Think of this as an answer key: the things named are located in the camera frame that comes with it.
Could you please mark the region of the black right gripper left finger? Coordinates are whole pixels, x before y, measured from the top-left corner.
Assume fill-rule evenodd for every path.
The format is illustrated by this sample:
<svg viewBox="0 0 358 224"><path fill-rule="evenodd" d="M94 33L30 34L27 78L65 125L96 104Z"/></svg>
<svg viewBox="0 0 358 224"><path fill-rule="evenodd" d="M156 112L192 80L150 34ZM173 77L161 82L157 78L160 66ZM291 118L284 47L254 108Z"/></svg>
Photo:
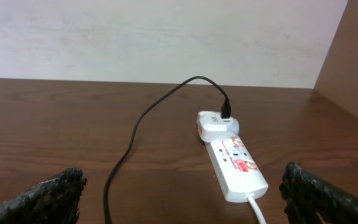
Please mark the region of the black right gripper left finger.
<svg viewBox="0 0 358 224"><path fill-rule="evenodd" d="M88 179L70 167L0 204L0 224L76 224Z"/></svg>

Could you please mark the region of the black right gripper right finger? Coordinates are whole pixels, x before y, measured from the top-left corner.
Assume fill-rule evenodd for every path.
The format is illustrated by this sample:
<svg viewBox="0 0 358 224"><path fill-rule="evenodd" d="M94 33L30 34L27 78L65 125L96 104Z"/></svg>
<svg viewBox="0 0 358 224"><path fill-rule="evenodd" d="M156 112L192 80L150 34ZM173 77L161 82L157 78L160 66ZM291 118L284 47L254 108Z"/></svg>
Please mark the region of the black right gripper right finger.
<svg viewBox="0 0 358 224"><path fill-rule="evenodd" d="M358 223L358 198L289 162L279 186L290 224Z"/></svg>

